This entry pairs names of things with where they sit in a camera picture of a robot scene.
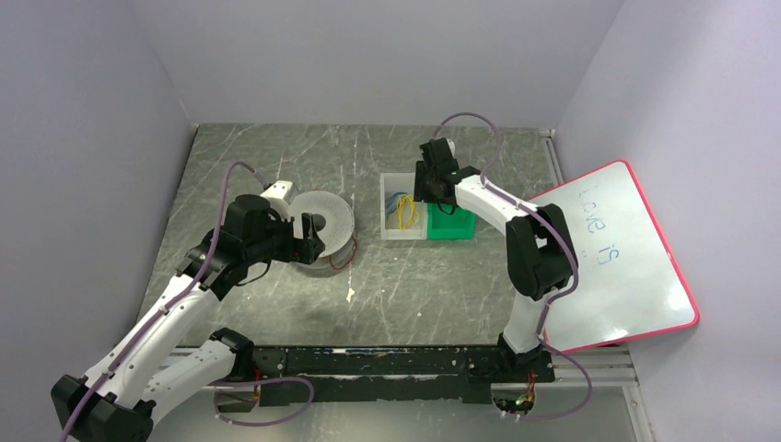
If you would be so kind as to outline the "white cable spool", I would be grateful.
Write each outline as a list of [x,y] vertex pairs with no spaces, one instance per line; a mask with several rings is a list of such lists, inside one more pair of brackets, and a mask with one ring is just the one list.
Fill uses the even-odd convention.
[[302,213],[314,214],[315,227],[325,245],[322,255],[312,264],[296,263],[308,276],[326,277],[344,269],[355,256],[356,222],[350,203],[342,196],[326,191],[299,192],[290,206],[291,216],[296,218],[294,232],[302,234],[298,217]]

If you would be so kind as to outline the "pink framed whiteboard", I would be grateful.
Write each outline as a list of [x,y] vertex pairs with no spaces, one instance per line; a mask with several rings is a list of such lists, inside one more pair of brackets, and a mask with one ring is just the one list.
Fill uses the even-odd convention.
[[574,294],[554,301],[548,344],[574,352],[696,325],[700,311],[639,181],[616,160],[532,202],[565,215],[578,261]]

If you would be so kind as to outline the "clear white plastic bin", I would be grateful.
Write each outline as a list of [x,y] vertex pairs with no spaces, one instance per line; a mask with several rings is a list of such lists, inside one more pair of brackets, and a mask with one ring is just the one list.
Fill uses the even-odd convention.
[[427,205],[414,201],[414,174],[381,173],[379,184],[381,238],[426,239]]

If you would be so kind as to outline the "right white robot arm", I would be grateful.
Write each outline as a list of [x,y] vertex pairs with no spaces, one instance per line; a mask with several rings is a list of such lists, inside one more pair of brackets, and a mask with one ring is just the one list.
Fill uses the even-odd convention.
[[507,366],[526,366],[543,351],[552,303],[577,285],[577,259],[564,213],[555,204],[539,206],[507,193],[474,167],[460,167],[455,146],[446,138],[419,149],[414,199],[464,209],[504,235],[515,299],[497,345]]

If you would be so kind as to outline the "green plastic bin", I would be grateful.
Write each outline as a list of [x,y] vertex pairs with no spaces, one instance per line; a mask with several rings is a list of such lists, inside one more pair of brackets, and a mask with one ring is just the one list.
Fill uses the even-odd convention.
[[428,240],[466,240],[474,235],[475,215],[459,207],[427,205]]

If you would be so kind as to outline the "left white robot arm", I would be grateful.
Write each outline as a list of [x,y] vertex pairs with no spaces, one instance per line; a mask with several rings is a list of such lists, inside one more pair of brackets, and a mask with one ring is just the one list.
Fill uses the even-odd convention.
[[310,264],[324,250],[311,213],[285,217],[254,194],[221,203],[216,226],[187,251],[145,316],[84,375],[54,384],[60,438],[146,441],[156,423],[201,388],[259,379],[253,342],[229,328],[213,332],[183,361],[159,366],[253,265]]

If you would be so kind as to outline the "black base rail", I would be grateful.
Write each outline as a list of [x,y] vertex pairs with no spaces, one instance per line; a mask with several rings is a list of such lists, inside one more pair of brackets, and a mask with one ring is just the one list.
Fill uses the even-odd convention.
[[262,406],[313,402],[438,401],[489,404],[501,385],[554,381],[549,353],[526,366],[507,366],[497,345],[406,347],[258,346]]

